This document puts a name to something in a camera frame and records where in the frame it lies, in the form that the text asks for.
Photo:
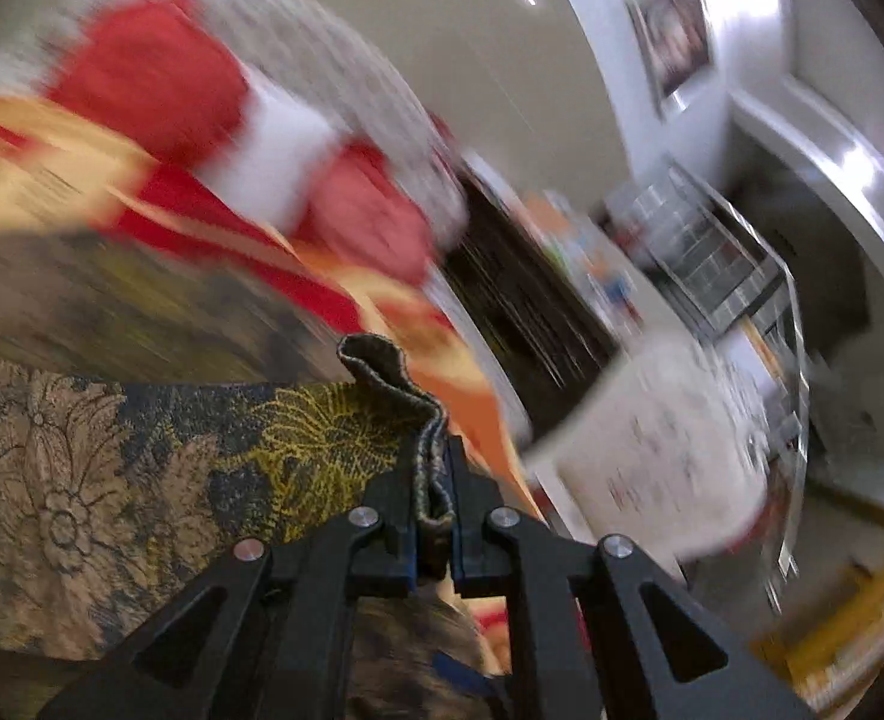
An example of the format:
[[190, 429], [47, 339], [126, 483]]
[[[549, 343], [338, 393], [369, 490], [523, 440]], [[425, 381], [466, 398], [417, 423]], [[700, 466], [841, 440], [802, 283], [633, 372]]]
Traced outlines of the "dark floral patterned garment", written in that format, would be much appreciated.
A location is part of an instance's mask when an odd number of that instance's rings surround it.
[[448, 406], [240, 266], [0, 234], [0, 718], [44, 702], [245, 536], [302, 538]]

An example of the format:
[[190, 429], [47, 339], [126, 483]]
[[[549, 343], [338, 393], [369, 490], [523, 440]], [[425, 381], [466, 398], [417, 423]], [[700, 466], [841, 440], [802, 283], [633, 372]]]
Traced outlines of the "white upholstered chair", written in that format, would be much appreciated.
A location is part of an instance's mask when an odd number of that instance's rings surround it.
[[652, 333], [523, 461], [575, 539], [620, 533], [676, 574], [743, 538], [766, 504], [766, 408], [712, 349]]

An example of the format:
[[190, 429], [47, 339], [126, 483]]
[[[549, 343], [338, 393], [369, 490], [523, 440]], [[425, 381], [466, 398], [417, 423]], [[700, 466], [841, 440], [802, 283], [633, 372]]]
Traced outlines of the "dark wooden nightstand right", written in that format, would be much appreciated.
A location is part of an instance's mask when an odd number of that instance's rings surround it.
[[458, 182], [468, 224], [442, 273], [540, 440], [574, 413], [619, 344], [481, 179], [463, 172]]

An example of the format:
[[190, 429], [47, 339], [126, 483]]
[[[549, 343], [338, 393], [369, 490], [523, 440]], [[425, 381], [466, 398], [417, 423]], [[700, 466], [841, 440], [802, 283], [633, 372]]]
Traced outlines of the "metal stair railing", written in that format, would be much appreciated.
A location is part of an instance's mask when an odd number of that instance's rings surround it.
[[682, 325], [754, 383], [766, 408], [766, 504], [733, 571], [782, 611], [798, 575], [810, 444], [810, 384], [795, 278], [761, 232], [679, 164], [626, 182], [606, 200], [609, 231]]

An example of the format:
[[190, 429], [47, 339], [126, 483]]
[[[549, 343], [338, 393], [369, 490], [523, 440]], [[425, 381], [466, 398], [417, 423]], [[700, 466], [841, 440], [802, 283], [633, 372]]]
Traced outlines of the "clutter on right nightstand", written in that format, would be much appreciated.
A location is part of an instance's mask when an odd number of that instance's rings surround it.
[[544, 254], [562, 271], [586, 307], [620, 340], [642, 330], [632, 301], [634, 285], [603, 247], [603, 231], [554, 190], [529, 193], [520, 220]]

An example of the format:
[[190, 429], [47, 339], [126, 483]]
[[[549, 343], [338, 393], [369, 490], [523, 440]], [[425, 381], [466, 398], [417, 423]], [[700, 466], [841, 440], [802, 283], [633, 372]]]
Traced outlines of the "right red heart pillow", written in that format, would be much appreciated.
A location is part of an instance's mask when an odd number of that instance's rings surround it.
[[421, 286], [433, 262], [430, 224], [394, 185], [385, 154], [352, 140], [313, 172], [292, 237], [396, 281]]

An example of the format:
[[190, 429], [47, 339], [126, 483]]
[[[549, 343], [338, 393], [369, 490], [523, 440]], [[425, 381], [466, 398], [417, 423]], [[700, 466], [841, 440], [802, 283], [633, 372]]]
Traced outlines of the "red heart pillow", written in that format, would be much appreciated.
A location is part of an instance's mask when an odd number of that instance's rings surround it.
[[421, 286], [433, 262], [430, 224], [394, 185], [385, 154], [352, 140], [313, 172], [292, 237], [396, 281]]
[[51, 103], [181, 167], [229, 144], [248, 93], [240, 62], [199, 23], [196, 0], [121, 0], [98, 10], [46, 87]]

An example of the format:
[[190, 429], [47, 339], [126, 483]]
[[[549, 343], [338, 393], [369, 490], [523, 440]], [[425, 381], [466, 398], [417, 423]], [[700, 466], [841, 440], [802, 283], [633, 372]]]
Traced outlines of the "white small pillow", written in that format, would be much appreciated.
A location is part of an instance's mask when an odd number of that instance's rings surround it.
[[287, 234], [304, 218], [311, 176], [336, 153], [343, 132], [261, 71], [243, 71], [241, 127], [194, 175], [233, 213]]

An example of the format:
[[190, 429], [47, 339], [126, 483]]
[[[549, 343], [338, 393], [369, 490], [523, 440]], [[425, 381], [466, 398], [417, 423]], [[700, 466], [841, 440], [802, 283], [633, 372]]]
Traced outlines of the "red orange cream love blanket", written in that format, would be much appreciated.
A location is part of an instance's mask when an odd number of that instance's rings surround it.
[[0, 96], [1, 232], [98, 232], [191, 263], [240, 266], [343, 337], [400, 349], [410, 377], [442, 400], [469, 460], [508, 499], [528, 493], [494, 392], [447, 317], [416, 289], [235, 215], [191, 172], [37, 98]]

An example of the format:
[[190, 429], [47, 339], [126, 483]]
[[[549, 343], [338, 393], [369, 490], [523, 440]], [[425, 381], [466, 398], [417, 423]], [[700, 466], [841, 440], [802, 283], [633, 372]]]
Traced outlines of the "floral quilted headboard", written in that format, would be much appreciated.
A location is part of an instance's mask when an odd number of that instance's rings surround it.
[[[201, 25], [238, 59], [304, 99], [339, 127], [368, 138], [389, 161], [389, 177], [427, 218], [448, 250], [468, 222], [451, 151], [403, 75], [364, 36], [318, 0], [196, 0]], [[40, 51], [28, 66], [38, 91], [82, 41], [101, 10], [121, 0], [58, 0], [32, 32]]]

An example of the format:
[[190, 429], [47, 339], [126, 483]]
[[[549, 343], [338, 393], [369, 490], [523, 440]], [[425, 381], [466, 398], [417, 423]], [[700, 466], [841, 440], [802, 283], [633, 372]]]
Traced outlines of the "left red heart pillow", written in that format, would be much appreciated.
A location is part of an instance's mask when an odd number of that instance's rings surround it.
[[51, 103], [181, 167], [229, 144], [248, 93], [240, 62], [199, 23], [196, 0], [121, 0], [98, 10], [46, 87]]

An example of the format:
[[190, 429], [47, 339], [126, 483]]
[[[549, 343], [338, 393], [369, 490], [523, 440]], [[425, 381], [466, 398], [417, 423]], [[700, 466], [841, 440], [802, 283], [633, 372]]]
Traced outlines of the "framed wall picture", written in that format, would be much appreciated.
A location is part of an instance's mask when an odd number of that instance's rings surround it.
[[657, 114], [666, 121], [693, 104], [715, 70], [705, 0], [627, 0]]

